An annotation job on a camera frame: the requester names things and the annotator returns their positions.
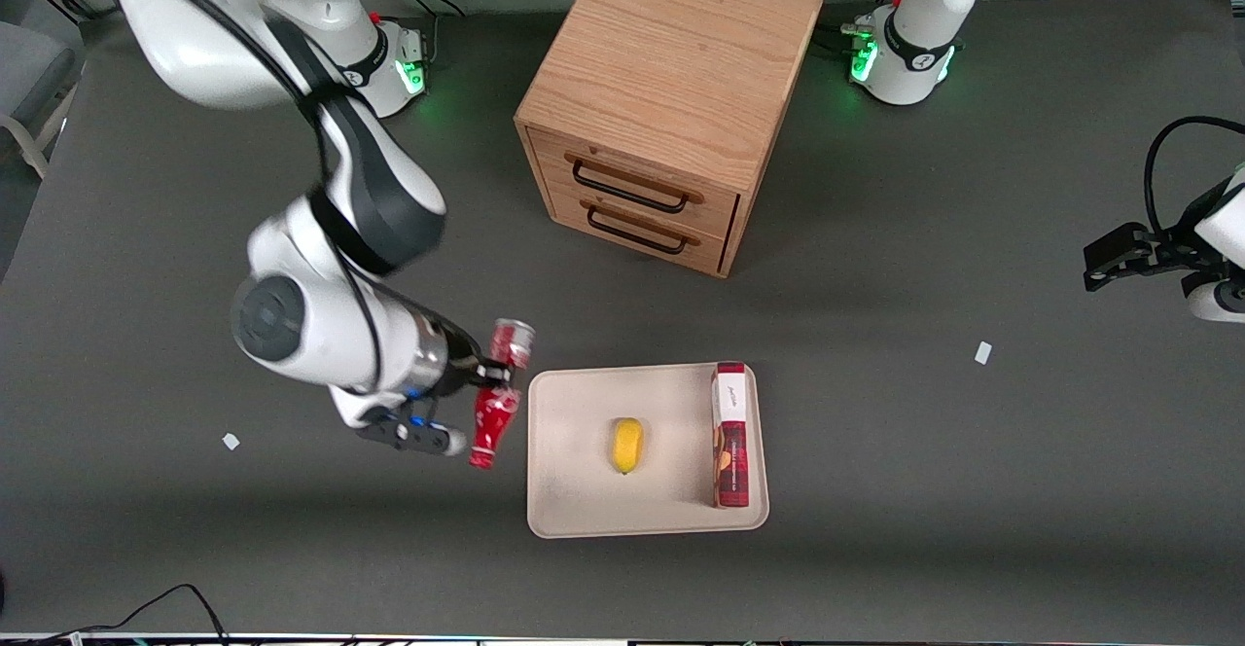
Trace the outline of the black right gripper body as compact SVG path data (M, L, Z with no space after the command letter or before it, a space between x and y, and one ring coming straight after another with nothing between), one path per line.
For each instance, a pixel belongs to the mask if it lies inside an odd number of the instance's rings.
M436 397L448 397L464 387L481 385L481 346L458 327L441 327L447 344L447 363L436 385Z

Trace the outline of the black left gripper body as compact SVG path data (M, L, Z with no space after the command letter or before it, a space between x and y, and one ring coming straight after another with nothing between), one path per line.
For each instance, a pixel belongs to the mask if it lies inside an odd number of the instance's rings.
M1218 251L1195 230L1210 212L1211 207L1186 207L1178 222L1164 228L1157 218L1157 207L1148 207L1148 220L1155 236L1149 276L1186 270L1191 273L1186 279L1218 278Z

